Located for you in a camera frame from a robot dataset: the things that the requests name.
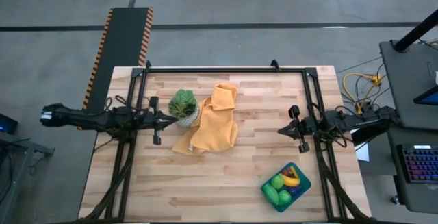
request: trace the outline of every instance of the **green basket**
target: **green basket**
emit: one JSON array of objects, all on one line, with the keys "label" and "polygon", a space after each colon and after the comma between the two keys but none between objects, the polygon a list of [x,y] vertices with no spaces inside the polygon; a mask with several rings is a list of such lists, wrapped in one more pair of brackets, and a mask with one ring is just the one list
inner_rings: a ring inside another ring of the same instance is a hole
[{"label": "green basket", "polygon": [[[291,197],[292,197],[292,199],[291,199],[291,201],[289,202],[289,203],[286,203],[286,204],[282,204],[282,205],[277,205],[277,206],[275,206],[273,203],[271,203],[271,205],[276,209],[276,211],[278,211],[278,212],[284,212],[289,206],[291,206],[298,198],[300,198],[310,187],[311,187],[311,182],[310,182],[310,180],[309,179],[307,179],[307,177],[306,177],[306,175],[304,174],[304,173],[302,173],[302,171],[296,166],[296,164],[295,163],[293,163],[293,162],[290,162],[290,163],[288,163],[286,166],[284,166],[279,172],[277,172],[276,174],[274,174],[266,183],[264,183],[262,186],[261,186],[261,191],[262,191],[262,193],[263,193],[263,195],[265,195],[265,193],[263,192],[263,186],[264,185],[266,185],[266,184],[270,184],[270,182],[271,182],[271,179],[274,177],[274,176],[276,176],[276,175],[278,175],[278,174],[280,174],[281,173],[281,171],[283,170],[283,169],[288,169],[290,166],[294,166],[294,168],[295,168],[295,170],[296,170],[296,173],[298,174],[298,177],[300,178],[300,184],[299,184],[299,186],[301,187],[301,189],[298,191],[298,192],[296,192],[295,194],[293,194],[293,195],[291,195]],[[289,186],[282,186],[280,189],[276,189],[276,191],[277,191],[277,193],[278,192],[281,192],[282,190],[287,190],[289,188]]]}]

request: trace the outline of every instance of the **rgb keyboard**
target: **rgb keyboard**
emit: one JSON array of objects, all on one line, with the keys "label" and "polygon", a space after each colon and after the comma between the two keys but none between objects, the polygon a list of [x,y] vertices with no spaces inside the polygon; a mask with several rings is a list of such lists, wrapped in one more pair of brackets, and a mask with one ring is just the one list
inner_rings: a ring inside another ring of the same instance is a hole
[{"label": "rgb keyboard", "polygon": [[410,183],[438,183],[438,146],[399,145],[404,172]]}]

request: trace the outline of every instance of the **yellow towel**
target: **yellow towel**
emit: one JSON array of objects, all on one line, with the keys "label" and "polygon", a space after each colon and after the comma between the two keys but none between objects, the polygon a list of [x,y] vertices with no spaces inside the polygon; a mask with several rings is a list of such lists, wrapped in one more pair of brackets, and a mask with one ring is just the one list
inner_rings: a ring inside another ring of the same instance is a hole
[{"label": "yellow towel", "polygon": [[216,84],[213,95],[199,103],[199,115],[172,150],[186,155],[221,152],[234,146],[239,128],[233,119],[236,87]]}]

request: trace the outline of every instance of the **butcher block tabletop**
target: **butcher block tabletop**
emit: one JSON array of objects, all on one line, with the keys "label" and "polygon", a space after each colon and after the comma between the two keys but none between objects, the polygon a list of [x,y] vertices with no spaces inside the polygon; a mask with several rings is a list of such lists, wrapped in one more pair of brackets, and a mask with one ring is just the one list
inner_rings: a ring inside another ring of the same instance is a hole
[{"label": "butcher block tabletop", "polygon": [[[315,67],[326,110],[342,105],[335,68]],[[132,68],[114,68],[108,92],[108,97],[113,97],[113,107],[122,105],[114,96],[127,96]],[[312,99],[316,101],[313,83],[309,81]],[[148,103],[146,98],[158,96],[159,109],[168,114],[168,103],[178,89],[193,90],[201,101],[210,97],[213,86],[219,83],[237,87],[234,119],[239,134],[234,148],[222,153],[207,151],[201,156],[182,155],[173,152],[172,146],[186,128],[177,124],[167,127],[161,132],[160,146],[153,144],[153,130],[140,130],[125,221],[326,221],[312,137],[306,137],[310,151],[300,154],[298,140],[276,132],[290,122],[287,111],[291,105],[300,107],[302,119],[308,116],[300,73],[148,73],[143,108]],[[95,146],[109,139],[100,133]],[[347,148],[336,143],[333,146],[342,187],[370,216],[353,144]],[[94,152],[79,217],[89,214],[110,187],[116,149],[114,141]],[[311,181],[311,187],[286,211],[278,213],[262,195],[261,185],[288,162],[296,163]],[[115,214],[121,188],[116,194]],[[339,216],[333,188],[331,201],[335,216]]]}]

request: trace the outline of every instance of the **white pot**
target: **white pot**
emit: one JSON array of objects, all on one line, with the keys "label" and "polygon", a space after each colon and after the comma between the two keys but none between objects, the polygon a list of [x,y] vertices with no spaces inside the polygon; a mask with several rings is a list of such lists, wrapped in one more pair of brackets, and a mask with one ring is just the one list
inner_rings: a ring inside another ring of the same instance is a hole
[{"label": "white pot", "polygon": [[199,115],[199,106],[198,106],[198,104],[196,104],[196,108],[195,108],[193,114],[191,114],[185,118],[179,119],[177,121],[177,124],[180,125],[181,127],[186,127],[186,128],[190,127],[192,125],[192,123],[196,120],[196,118],[198,118],[198,115]]}]

